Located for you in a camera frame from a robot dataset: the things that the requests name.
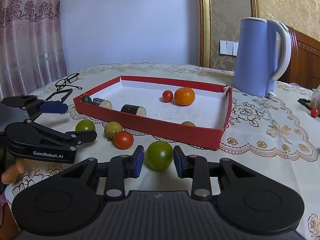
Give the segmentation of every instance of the human hand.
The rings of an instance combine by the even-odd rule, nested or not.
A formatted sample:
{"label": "human hand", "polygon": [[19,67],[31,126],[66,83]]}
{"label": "human hand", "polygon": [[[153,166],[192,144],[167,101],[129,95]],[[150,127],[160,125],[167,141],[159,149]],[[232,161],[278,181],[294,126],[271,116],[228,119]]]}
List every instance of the human hand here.
{"label": "human hand", "polygon": [[17,176],[24,173],[26,161],[26,159],[16,159],[15,164],[11,165],[4,173],[2,173],[2,183],[4,185],[14,183],[17,180]]}

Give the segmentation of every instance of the cherry tomato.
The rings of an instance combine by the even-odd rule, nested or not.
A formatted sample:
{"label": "cherry tomato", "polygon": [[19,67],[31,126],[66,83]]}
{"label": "cherry tomato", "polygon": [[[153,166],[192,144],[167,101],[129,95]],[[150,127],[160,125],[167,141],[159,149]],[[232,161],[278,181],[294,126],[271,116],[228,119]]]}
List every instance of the cherry tomato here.
{"label": "cherry tomato", "polygon": [[166,90],[162,93],[162,99],[164,102],[169,103],[173,99],[173,93],[170,90]]}
{"label": "cherry tomato", "polygon": [[113,142],[120,149],[129,149],[133,145],[133,136],[126,131],[120,131],[116,133]]}
{"label": "cherry tomato", "polygon": [[163,141],[151,143],[147,150],[147,160],[153,170],[166,170],[173,160],[173,149],[171,145]]}
{"label": "cherry tomato", "polygon": [[316,109],[315,107],[311,109],[311,116],[313,118],[316,118],[318,116],[318,114],[319,114],[318,109]]}

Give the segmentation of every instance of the curtain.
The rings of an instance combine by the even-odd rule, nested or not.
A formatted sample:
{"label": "curtain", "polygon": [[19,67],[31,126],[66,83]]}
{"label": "curtain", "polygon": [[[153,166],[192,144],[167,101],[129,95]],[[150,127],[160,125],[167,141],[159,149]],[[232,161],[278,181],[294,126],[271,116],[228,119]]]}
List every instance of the curtain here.
{"label": "curtain", "polygon": [[0,0],[0,100],[67,75],[60,0]]}

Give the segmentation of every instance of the tablecloth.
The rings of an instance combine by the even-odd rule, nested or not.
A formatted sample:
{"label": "tablecloth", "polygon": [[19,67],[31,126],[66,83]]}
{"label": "tablecloth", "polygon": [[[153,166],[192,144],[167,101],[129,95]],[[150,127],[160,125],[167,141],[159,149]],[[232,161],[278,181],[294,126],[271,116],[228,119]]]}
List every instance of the tablecloth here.
{"label": "tablecloth", "polygon": [[[128,150],[116,149],[104,138],[106,123],[79,114],[73,105],[73,98],[120,75],[166,77],[232,86],[233,72],[178,64],[111,64],[99,65],[79,71],[73,85],[83,87],[74,90],[66,100],[65,114],[42,114],[36,122],[66,132],[73,130],[83,119],[96,124],[98,137],[95,142],[78,147],[76,162],[95,157],[107,162],[113,156],[132,154],[137,145],[147,148],[155,140],[180,145],[186,155],[204,156],[211,162],[229,157],[271,179],[297,191],[304,200],[305,212],[297,231],[306,239],[320,239],[320,164],[318,160],[320,140],[320,118],[312,118],[310,111],[299,104],[299,98],[310,99],[312,91],[298,86],[276,82],[276,97],[252,96],[234,89],[232,113],[228,128],[220,143],[220,150],[212,151],[193,145],[183,144],[146,133],[124,128],[134,135],[134,145]],[[45,99],[55,91],[52,82],[35,91]],[[67,164],[29,161],[25,174],[6,188],[5,196],[9,206],[14,197],[23,189],[48,178]],[[155,172],[143,166],[138,179],[126,179],[125,190],[191,190],[191,179],[179,179],[174,164],[167,171]],[[103,192],[103,181],[98,193]],[[212,193],[220,192],[216,178],[212,178]]]}

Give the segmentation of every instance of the white wall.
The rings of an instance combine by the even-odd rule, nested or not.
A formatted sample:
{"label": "white wall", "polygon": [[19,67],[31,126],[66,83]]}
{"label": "white wall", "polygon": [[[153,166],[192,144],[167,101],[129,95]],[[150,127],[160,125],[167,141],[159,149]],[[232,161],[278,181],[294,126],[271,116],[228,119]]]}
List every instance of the white wall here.
{"label": "white wall", "polygon": [[109,63],[198,65],[198,0],[60,0],[68,73]]}

